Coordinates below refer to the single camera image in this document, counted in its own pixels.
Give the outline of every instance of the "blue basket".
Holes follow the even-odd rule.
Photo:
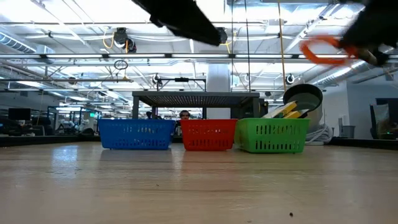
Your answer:
[[[101,143],[108,149],[169,148],[175,121],[151,119],[100,119]]]

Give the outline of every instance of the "green basket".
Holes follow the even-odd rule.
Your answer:
[[[241,119],[236,123],[235,144],[252,153],[303,152],[309,123],[309,119]]]

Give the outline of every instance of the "plastic basket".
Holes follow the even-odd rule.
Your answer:
[[[169,148],[175,121],[156,119],[101,119],[101,142],[109,149]]]
[[[181,120],[182,140],[188,151],[232,148],[236,119]]]
[[[302,152],[309,122],[309,119],[242,119],[236,124],[235,143],[252,153]]]

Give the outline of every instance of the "red basket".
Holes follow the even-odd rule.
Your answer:
[[[236,119],[181,120],[188,151],[224,151],[232,148]]]

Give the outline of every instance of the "wooden table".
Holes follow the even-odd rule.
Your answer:
[[[0,148],[0,223],[397,223],[398,152]]]

